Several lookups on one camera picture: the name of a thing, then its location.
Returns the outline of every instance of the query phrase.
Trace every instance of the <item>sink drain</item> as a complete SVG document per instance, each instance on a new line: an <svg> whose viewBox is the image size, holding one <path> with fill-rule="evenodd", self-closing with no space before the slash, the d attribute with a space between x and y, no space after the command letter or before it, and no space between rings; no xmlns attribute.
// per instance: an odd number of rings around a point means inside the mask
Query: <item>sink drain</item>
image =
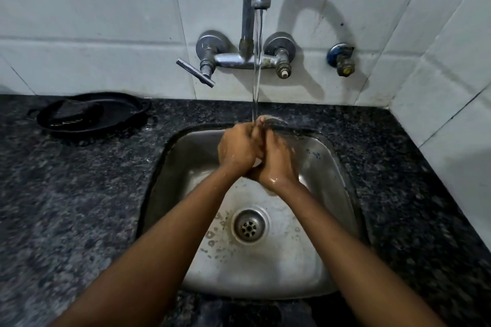
<svg viewBox="0 0 491 327"><path fill-rule="evenodd" d="M267 222L264 214L254 208L246 208L237 212L233 221L236 237L242 242L253 243L264 235Z"/></svg>

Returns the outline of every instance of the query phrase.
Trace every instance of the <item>running water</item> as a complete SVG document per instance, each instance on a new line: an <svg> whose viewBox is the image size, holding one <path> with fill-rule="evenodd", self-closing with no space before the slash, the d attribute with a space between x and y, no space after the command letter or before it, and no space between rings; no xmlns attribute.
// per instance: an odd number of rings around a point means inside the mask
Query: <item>running water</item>
<svg viewBox="0 0 491 327"><path fill-rule="evenodd" d="M263 10L254 13L254 87L252 88L252 121L259 116L257 102L259 100L259 81L261 80L261 61L263 60Z"/></svg>

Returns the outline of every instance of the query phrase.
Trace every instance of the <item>drain ring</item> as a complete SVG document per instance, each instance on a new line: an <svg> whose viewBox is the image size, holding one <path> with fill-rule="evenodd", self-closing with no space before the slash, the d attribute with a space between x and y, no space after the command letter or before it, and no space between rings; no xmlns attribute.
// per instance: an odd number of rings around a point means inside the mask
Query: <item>drain ring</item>
<svg viewBox="0 0 491 327"><path fill-rule="evenodd" d="M255 244L267 234L269 218L260 207L247 207L232 217L232 234L243 244Z"/></svg>

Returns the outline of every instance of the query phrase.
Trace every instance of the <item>hand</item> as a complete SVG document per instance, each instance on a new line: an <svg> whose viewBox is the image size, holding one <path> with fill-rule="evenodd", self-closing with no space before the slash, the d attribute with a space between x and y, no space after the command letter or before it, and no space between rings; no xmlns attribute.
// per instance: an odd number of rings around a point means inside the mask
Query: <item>hand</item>
<svg viewBox="0 0 491 327"><path fill-rule="evenodd" d="M254 123L239 123L229 128L218 144L218 160L222 166L233 166L240 175L249 171L256 158L262 159L261 129Z"/></svg>
<svg viewBox="0 0 491 327"><path fill-rule="evenodd" d="M266 130L263 163L253 168L248 177L278 194L285 185L298 182L295 152L284 138L271 129Z"/></svg>

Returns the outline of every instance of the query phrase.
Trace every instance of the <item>speckled countertop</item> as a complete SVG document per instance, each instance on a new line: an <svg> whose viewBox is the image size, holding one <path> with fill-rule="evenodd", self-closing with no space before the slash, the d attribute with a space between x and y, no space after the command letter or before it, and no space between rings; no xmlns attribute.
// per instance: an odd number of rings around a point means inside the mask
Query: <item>speckled countertop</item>
<svg viewBox="0 0 491 327"><path fill-rule="evenodd" d="M128 248L172 135L250 116L250 103L155 100L139 129L67 143L24 119L28 109L51 100L0 96L0 325L47 324ZM491 254L388 111L260 107L330 140L351 177L373 249L449 325L491 325ZM303 303L273 308L291 312ZM328 308L330 301L321 303ZM180 293L167 324L193 325L204 305L232 310L224 325L235 325L244 305L256 319L263 311L262 304ZM248 325L261 325L252 319ZM274 325L266 319L264 325Z"/></svg>

